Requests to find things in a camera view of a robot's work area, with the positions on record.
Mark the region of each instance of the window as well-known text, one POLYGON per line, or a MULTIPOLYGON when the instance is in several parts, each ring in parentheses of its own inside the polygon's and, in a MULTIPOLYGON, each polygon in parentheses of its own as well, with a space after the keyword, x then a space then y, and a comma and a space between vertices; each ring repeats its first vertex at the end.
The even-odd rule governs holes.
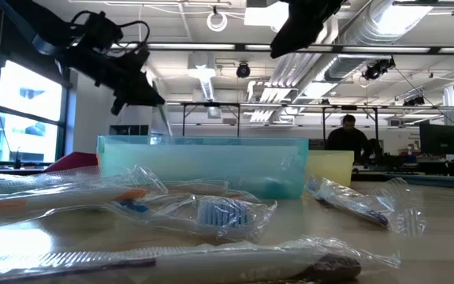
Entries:
POLYGON ((18 152, 23 163, 53 163, 57 130, 56 125, 1 113, 0 162, 14 161, 18 152))
POLYGON ((1 69, 0 106, 58 121, 62 86, 16 63, 1 69))

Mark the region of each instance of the light blue plastic bin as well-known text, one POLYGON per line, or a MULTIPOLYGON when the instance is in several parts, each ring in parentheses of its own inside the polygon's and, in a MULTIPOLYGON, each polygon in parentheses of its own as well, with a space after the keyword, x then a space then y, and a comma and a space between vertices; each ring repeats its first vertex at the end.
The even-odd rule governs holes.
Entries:
POLYGON ((162 181, 221 178, 258 198, 297 199, 307 168, 307 139, 261 137, 101 136, 107 175, 143 166, 162 181))

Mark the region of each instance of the security camera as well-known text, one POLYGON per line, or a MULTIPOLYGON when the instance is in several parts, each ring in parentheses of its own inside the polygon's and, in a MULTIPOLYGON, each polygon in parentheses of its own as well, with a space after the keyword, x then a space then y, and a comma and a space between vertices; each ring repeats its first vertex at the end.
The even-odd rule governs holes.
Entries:
POLYGON ((238 78, 244 79, 250 76, 250 67, 248 67, 248 63, 241 62, 240 66, 237 67, 236 75, 238 78))

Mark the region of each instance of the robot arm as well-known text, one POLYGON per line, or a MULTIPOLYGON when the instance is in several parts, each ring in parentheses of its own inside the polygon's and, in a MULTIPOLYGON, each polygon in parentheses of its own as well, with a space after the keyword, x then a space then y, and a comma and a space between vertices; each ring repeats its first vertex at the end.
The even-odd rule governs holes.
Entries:
POLYGON ((108 55, 112 45, 124 37, 123 27, 147 26, 146 23, 117 25, 104 12, 89 11, 82 11, 71 22, 65 22, 32 0, 0 0, 0 9, 39 53, 53 56, 62 69, 76 69, 89 76, 97 87, 104 84, 113 89, 116 99, 112 114, 118 115, 124 105, 154 107, 165 102, 140 71, 150 55, 146 39, 120 57, 108 55), (84 24, 75 23, 83 14, 88 14, 84 24))

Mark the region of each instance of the table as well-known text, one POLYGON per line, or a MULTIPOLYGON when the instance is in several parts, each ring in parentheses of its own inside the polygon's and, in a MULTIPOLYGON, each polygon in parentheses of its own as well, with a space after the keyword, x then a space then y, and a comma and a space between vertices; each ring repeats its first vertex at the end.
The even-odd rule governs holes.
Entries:
MULTIPOLYGON (((354 182, 368 193, 377 182, 354 182)), ((301 235, 335 237, 358 249, 392 255, 400 251, 402 265, 376 275, 361 275, 359 283, 454 283, 454 189, 410 185, 421 194, 427 227, 421 237, 403 238, 317 202, 279 200, 261 240, 275 245, 301 235)), ((164 245, 198 245, 195 237, 134 226, 109 212, 70 211, 31 222, 0 227, 0 254, 9 252, 117 251, 164 245)))

